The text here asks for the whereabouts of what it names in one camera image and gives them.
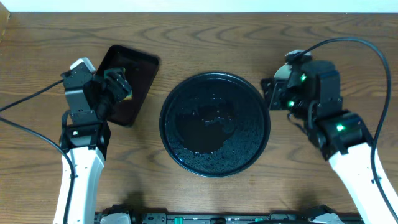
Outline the light green plate with stain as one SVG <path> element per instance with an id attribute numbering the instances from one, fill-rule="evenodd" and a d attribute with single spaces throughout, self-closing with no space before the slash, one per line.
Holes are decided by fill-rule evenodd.
<path id="1" fill-rule="evenodd" d="M 284 64 L 275 73 L 274 78 L 287 80 L 290 77 L 292 66 Z"/>

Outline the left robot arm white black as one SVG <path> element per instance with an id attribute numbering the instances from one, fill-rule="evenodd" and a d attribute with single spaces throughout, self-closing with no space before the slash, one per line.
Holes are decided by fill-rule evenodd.
<path id="1" fill-rule="evenodd" d="M 96 77 L 83 67 L 63 74 L 69 105 L 62 116 L 62 183 L 54 223 L 93 223 L 96 193 L 111 135 L 107 118 L 131 94 L 124 68 Z"/>

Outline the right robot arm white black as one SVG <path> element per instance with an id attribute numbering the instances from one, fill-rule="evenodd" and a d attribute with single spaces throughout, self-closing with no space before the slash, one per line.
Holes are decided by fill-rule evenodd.
<path id="1" fill-rule="evenodd" d="M 261 80 L 270 110 L 287 110 L 303 121 L 308 140 L 347 188 L 365 223 L 397 223 L 397 194 L 380 162 L 362 118 L 343 109 L 340 74 L 315 60 L 285 64 Z"/>

